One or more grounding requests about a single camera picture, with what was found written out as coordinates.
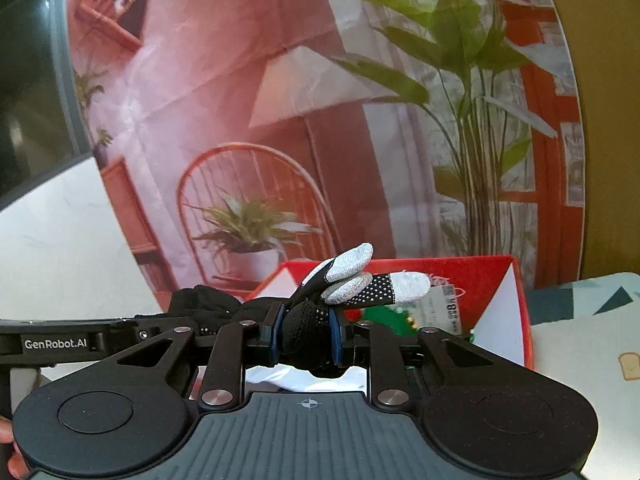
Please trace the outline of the person hand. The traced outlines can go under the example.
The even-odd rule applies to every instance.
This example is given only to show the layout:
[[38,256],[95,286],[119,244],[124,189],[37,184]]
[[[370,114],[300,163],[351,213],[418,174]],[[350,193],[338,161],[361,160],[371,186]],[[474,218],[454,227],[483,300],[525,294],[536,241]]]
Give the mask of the person hand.
[[28,475],[29,470],[24,461],[24,457],[15,445],[12,422],[5,417],[1,417],[0,419],[0,443],[2,450],[5,448],[11,450],[6,459],[4,469],[13,479],[24,479]]

